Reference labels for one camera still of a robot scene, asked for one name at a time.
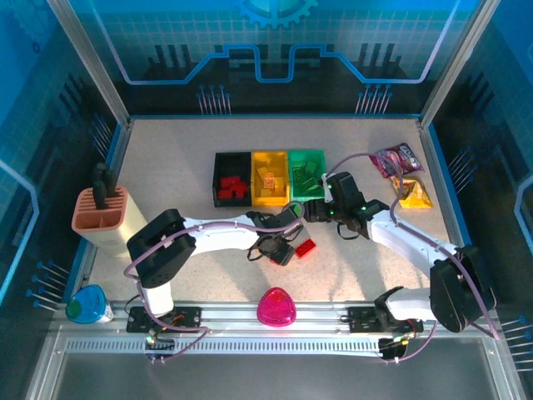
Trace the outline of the pink and cream knife block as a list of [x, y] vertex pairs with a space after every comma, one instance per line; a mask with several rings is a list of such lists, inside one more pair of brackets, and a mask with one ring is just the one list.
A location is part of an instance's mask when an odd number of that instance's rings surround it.
[[97, 209], [92, 188], [77, 198], [72, 215], [72, 230], [109, 257], [128, 257], [127, 242], [147, 225], [147, 220], [124, 186], [116, 188], [116, 197], [105, 199], [104, 209]]

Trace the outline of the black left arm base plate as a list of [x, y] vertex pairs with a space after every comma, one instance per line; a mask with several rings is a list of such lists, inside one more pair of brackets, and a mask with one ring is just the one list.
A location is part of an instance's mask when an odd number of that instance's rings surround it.
[[[180, 328], [198, 328], [202, 320], [200, 307], [174, 307], [174, 309], [160, 316], [159, 319], [168, 325]], [[154, 322], [144, 307], [132, 307], [129, 311], [126, 331], [128, 333], [168, 332], [168, 329]]]

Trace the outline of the aluminium frame post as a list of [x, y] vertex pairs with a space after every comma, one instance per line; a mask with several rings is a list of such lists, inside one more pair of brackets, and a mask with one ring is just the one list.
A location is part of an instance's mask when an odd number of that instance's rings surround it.
[[461, 40], [458, 42], [422, 109], [420, 126], [423, 130], [427, 130], [433, 122], [456, 79], [470, 59], [500, 2], [501, 0], [480, 0]]
[[117, 123], [128, 128], [130, 115], [72, 5], [68, 0], [46, 1]]

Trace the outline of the aluminium front rail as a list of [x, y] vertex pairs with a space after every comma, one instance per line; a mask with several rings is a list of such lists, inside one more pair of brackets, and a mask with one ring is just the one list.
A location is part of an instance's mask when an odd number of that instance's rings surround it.
[[[89, 337], [102, 336], [105, 333], [130, 334], [137, 337], [155, 334], [163, 338], [176, 336], [179, 333], [188, 335], [198, 334], [202, 327], [209, 328], [209, 331], [217, 335], [230, 336], [273, 336], [286, 337], [298, 335], [328, 335], [334, 333], [345, 333], [352, 336], [392, 338], [400, 335], [412, 333], [351, 333], [347, 323], [340, 321], [342, 315], [347, 314], [349, 307], [375, 307], [371, 302], [299, 302], [296, 304], [296, 320], [286, 327], [269, 327], [257, 320], [257, 304], [253, 302], [179, 302], [175, 307], [199, 307], [202, 309], [202, 320], [199, 327], [191, 327], [190, 332], [186, 332], [186, 327], [177, 327], [168, 332], [155, 333], [128, 333], [126, 331], [129, 311], [133, 307], [142, 307], [137, 304], [131, 306], [126, 312], [123, 306], [116, 302], [112, 305], [114, 319], [107, 323], [78, 324], [67, 319], [63, 312], [54, 317], [48, 333], [82, 334]], [[423, 322], [421, 317], [399, 317], [397, 320], [414, 320], [423, 323], [424, 330], [430, 325]]]

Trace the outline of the pink translucent dome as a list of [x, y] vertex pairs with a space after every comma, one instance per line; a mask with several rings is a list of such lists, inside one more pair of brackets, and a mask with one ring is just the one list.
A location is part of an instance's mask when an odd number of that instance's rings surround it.
[[258, 303], [257, 320], [274, 328], [289, 326], [296, 320], [296, 304], [287, 291], [272, 287]]

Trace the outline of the purple candy bag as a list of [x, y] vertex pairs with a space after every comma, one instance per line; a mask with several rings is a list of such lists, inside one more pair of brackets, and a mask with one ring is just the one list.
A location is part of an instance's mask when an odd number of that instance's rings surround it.
[[394, 176], [397, 169], [402, 175], [424, 170], [420, 159], [406, 142], [379, 150], [369, 158], [384, 178]]

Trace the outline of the black plastic bin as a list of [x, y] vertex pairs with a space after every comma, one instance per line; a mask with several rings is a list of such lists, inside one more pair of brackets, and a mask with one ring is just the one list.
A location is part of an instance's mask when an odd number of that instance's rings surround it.
[[[216, 153], [212, 178], [212, 198], [215, 208], [250, 207], [252, 205], [251, 157], [250, 152]], [[240, 180], [247, 183], [249, 193], [246, 198], [236, 199], [233, 196], [233, 199], [228, 200], [217, 199], [217, 193], [221, 190], [220, 179], [230, 176], [238, 176]]]

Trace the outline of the yellow snack bag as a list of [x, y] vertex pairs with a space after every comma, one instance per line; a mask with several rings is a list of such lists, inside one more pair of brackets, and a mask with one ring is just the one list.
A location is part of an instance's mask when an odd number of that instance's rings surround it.
[[391, 177], [395, 193], [401, 193], [399, 204], [406, 209], [431, 209], [433, 203], [424, 183], [418, 177], [403, 177], [401, 186], [398, 177]]

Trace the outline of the yellow plastic bin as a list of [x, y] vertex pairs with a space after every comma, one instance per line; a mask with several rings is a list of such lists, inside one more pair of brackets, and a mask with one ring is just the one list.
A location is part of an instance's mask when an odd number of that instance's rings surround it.
[[[257, 169], [266, 167], [269, 173], [274, 173], [275, 177], [283, 177], [285, 181], [285, 192], [277, 196], [272, 190], [270, 197], [259, 197], [259, 192], [263, 188], [262, 178], [257, 173]], [[252, 205], [258, 207], [284, 206], [290, 200], [290, 177], [288, 172], [288, 153], [282, 151], [255, 151], [252, 152], [251, 169], [251, 191]]]

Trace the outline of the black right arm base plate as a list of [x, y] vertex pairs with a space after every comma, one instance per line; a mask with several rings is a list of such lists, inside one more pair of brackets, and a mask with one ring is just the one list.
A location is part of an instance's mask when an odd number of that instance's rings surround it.
[[397, 320], [388, 311], [377, 307], [349, 307], [340, 317], [351, 333], [422, 333], [423, 323]]

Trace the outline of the blue container with green cap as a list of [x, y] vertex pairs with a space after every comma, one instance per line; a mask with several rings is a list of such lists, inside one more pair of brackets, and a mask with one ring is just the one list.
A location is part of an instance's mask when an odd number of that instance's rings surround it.
[[78, 324], [109, 323], [114, 319], [111, 304], [97, 284], [76, 292], [68, 302], [65, 313], [70, 321]]

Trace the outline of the green plastic bin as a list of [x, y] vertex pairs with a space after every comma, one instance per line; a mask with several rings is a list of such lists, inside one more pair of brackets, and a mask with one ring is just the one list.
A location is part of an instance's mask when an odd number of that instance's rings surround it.
[[[289, 174], [291, 179], [291, 200], [301, 203], [312, 199], [322, 198], [324, 196], [324, 188], [321, 183], [321, 175], [326, 173], [326, 158], [322, 150], [291, 150], [288, 153]], [[320, 180], [321, 188], [312, 192], [302, 192], [301, 185], [295, 185], [292, 181], [292, 169], [295, 166], [306, 166], [307, 162], [314, 162], [317, 164], [316, 171], [313, 175], [306, 174], [306, 179], [315, 177]]]

